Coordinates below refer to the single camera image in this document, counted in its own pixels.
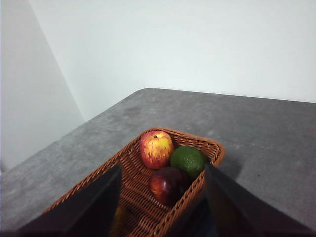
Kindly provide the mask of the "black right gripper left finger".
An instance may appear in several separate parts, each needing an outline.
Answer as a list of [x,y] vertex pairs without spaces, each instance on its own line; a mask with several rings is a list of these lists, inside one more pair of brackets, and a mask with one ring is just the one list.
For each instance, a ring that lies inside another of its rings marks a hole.
[[87,187],[20,228],[19,237],[106,237],[111,229],[121,188],[116,165]]

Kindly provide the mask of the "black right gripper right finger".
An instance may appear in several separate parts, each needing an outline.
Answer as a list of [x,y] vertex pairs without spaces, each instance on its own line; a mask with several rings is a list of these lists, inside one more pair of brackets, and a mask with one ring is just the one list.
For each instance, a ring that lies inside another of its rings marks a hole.
[[254,196],[216,167],[205,166],[205,192],[220,237],[312,237],[314,232]]

